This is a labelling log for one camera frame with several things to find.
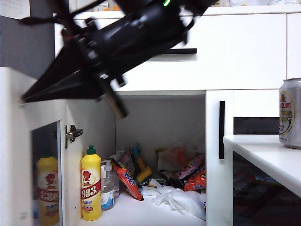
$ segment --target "silver can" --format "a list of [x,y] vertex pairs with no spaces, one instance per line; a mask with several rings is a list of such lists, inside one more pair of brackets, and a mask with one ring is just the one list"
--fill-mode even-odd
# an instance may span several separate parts
[[301,149],[301,78],[286,79],[280,88],[279,140]]

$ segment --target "cabinet shelf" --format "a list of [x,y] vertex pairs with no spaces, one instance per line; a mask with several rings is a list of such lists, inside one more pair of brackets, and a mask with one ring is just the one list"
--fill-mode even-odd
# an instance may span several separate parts
[[228,135],[223,142],[301,197],[301,150],[284,147],[278,135]]
[[170,210],[170,206],[159,206],[151,202],[152,197],[144,197],[143,201],[137,201],[126,191],[123,191],[115,200],[115,206],[111,210],[103,212],[102,216],[95,221],[80,220],[77,226],[135,226],[135,225],[198,225],[205,226],[206,222],[192,214],[182,211]]

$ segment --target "can label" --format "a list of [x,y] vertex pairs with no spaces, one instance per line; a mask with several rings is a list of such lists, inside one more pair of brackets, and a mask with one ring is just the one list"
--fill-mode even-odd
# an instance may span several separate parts
[[81,199],[82,208],[85,211],[92,211],[95,195],[100,192],[100,174],[95,169],[84,169],[81,172]]
[[57,218],[59,213],[58,174],[42,172],[38,177],[39,216],[40,218]]
[[279,134],[287,134],[295,121],[295,105],[292,97],[285,91],[280,91],[280,125]]
[[102,193],[102,210],[108,210],[114,206],[114,190]]

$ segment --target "cabinet hinge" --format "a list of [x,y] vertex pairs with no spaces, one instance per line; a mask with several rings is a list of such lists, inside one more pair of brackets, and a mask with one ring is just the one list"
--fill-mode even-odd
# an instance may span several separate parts
[[65,148],[68,148],[68,139],[70,139],[70,142],[74,142],[75,138],[79,137],[83,134],[83,129],[76,129],[75,125],[71,125],[69,128],[69,133],[67,126],[65,128]]

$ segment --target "pink package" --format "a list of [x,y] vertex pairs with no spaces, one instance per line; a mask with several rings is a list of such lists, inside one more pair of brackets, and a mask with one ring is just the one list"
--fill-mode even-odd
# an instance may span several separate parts
[[205,163],[205,155],[204,154],[198,154],[196,157],[194,157],[190,162],[188,162],[184,169],[178,173],[176,173],[176,176],[179,179],[183,179],[187,177],[188,175],[192,174],[194,171],[196,171],[201,165]]

